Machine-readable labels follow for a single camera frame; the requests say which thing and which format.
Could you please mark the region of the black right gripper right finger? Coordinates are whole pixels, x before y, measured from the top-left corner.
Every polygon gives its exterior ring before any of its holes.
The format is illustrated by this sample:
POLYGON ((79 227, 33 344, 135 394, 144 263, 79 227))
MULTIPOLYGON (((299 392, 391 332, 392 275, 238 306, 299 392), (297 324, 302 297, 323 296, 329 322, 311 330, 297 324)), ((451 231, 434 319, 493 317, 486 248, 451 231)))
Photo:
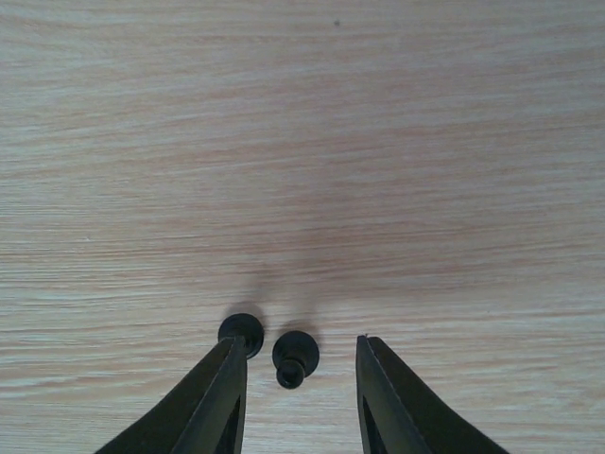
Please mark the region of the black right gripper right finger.
POLYGON ((355 379, 365 453, 504 453, 378 337, 359 336, 355 379))

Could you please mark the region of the black pawn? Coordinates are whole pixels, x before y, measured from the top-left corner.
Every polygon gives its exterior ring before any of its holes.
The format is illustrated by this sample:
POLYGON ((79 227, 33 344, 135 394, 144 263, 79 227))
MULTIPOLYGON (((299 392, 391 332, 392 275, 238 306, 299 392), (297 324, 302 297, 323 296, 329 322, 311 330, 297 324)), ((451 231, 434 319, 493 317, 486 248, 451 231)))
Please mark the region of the black pawn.
POLYGON ((262 349, 265 329, 260 320, 245 312, 234 313, 227 317, 217 331, 217 339, 242 337, 245 341, 247 359, 254 358, 262 349))
POLYGON ((285 332, 274 344, 272 361, 277 382, 285 389, 300 387, 320 363, 320 349, 316 340, 307 332, 285 332))

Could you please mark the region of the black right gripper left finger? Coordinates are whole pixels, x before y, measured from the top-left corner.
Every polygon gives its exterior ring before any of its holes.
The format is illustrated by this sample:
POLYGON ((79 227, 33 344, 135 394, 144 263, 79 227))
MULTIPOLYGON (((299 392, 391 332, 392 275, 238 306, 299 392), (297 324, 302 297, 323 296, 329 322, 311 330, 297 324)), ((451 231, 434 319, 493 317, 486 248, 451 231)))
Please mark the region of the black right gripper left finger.
POLYGON ((150 411, 100 453, 239 453, 247 353, 241 336, 221 340, 150 411))

